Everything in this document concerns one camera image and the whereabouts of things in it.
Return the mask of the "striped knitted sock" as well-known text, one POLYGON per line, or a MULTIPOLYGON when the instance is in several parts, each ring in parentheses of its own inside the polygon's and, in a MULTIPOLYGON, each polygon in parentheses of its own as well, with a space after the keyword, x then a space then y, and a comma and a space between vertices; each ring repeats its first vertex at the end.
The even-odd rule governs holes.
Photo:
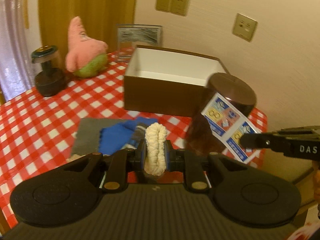
POLYGON ((145 138, 145 132, 147 129, 147 124, 138 123, 135 127, 135 131, 131 135, 131 138, 127 142, 127 148, 137 148, 140 141, 145 138))

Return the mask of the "blue cloth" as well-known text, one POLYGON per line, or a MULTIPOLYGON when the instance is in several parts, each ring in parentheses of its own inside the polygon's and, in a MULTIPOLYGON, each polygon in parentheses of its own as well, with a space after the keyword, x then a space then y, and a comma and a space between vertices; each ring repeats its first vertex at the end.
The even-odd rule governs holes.
POLYGON ((157 123, 158 120, 138 117, 135 120, 127 120, 123 123, 101 129, 98 152, 103 155, 112 155, 118 150, 127 148, 127 142, 135 131, 135 127, 140 122, 147 124, 149 127, 151 124, 157 123))

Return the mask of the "colourful printed card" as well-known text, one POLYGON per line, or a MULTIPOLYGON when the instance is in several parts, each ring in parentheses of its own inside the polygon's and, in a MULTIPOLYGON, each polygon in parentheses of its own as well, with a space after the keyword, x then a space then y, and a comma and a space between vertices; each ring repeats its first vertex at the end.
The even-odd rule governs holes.
POLYGON ((221 94, 215 93, 201 114, 208 121, 212 135, 225 145, 236 160, 247 164, 260 153, 259 150, 242 147, 240 138, 246 133, 260 133, 261 130, 221 94))

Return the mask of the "dark brown metal canister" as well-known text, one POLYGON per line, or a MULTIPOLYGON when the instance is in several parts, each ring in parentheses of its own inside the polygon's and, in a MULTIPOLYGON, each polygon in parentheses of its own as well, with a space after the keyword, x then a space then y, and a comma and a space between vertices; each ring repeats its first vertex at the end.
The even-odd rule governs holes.
POLYGON ((207 81, 197 110, 185 134, 184 147, 198 155, 222 153, 222 136, 239 120, 248 117, 257 103, 254 90, 227 73, 215 73, 207 81))

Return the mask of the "grey felt cloth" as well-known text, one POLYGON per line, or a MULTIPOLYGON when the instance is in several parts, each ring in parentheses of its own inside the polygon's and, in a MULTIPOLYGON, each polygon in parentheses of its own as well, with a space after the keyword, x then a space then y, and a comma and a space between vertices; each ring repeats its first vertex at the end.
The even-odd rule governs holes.
POLYGON ((109 118, 82 118, 79 122, 75 141, 72 146, 71 156, 86 155, 97 152, 99 147, 100 130, 125 122, 124 119, 109 118))

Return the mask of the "brown cardboard box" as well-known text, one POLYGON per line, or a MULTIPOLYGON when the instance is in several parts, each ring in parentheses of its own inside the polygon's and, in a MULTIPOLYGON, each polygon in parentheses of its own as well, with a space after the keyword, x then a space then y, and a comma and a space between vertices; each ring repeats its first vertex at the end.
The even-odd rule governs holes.
POLYGON ((192 116, 209 77, 227 72, 217 57, 138 45, 124 74, 124 108, 128 111, 192 116))

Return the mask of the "pink starfish plush toy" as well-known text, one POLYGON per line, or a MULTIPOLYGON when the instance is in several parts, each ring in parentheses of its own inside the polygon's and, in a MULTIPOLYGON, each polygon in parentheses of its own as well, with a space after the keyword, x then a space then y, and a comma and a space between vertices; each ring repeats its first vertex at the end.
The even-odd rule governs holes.
POLYGON ((66 69, 70 73, 83 79, 97 76, 106 69, 107 50, 106 42, 87 35, 79 16, 70 21, 66 55, 66 69))

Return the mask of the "black glass-domed grinder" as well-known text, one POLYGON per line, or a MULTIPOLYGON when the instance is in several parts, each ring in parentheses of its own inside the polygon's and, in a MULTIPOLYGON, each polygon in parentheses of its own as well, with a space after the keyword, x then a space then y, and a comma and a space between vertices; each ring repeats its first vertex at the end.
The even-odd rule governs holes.
POLYGON ((42 46, 31 54, 32 64, 38 63, 42 68, 35 76, 35 87, 44 97, 54 96, 67 86, 60 61, 59 49, 55 45, 42 46))

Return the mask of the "framed picture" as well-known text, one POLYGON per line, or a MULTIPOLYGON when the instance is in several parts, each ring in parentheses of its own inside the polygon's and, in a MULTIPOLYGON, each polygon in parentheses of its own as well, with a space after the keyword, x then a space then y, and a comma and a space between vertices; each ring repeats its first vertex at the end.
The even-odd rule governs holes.
POLYGON ((117 61, 129 62, 138 45, 161 47, 162 26, 148 24, 117 25, 117 61))

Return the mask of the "sheer purple curtain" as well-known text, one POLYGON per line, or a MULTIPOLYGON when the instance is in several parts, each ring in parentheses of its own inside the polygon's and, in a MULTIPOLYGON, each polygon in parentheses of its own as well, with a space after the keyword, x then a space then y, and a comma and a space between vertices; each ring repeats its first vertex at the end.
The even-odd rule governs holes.
POLYGON ((22 0, 1 0, 1 90, 9 101, 34 85, 22 0))

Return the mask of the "yellow-brown curtain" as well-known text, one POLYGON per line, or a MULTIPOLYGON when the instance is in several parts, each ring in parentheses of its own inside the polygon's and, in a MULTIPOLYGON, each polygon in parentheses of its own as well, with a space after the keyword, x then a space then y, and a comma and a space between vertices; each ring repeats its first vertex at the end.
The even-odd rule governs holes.
POLYGON ((41 41, 56 45, 61 57, 68 51, 68 26, 79 16, 88 36, 117 49, 117 26, 132 24, 136 0, 38 0, 41 41))

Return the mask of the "right beige wall socket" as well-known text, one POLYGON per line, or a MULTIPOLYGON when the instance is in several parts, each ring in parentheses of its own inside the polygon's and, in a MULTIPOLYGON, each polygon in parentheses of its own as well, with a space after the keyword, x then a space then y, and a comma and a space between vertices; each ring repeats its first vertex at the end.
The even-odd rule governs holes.
POLYGON ((189 0, 171 0, 170 12, 175 15, 186 16, 189 0))

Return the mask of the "beige wall socket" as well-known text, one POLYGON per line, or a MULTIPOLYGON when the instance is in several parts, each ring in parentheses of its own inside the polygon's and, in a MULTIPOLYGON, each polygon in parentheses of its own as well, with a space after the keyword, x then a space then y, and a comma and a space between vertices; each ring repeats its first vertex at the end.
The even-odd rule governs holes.
POLYGON ((186 16, 189 0, 171 0, 170 12, 175 15, 186 16))
POLYGON ((155 9, 157 11, 169 12, 171 0, 156 0, 155 9))

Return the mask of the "left beige wall socket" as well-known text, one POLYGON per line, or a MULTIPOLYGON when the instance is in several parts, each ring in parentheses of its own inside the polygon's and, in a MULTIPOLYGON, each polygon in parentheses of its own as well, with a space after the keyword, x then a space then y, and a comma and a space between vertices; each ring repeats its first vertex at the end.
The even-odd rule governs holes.
POLYGON ((156 0, 155 9, 157 11, 169 12, 171 0, 156 0))

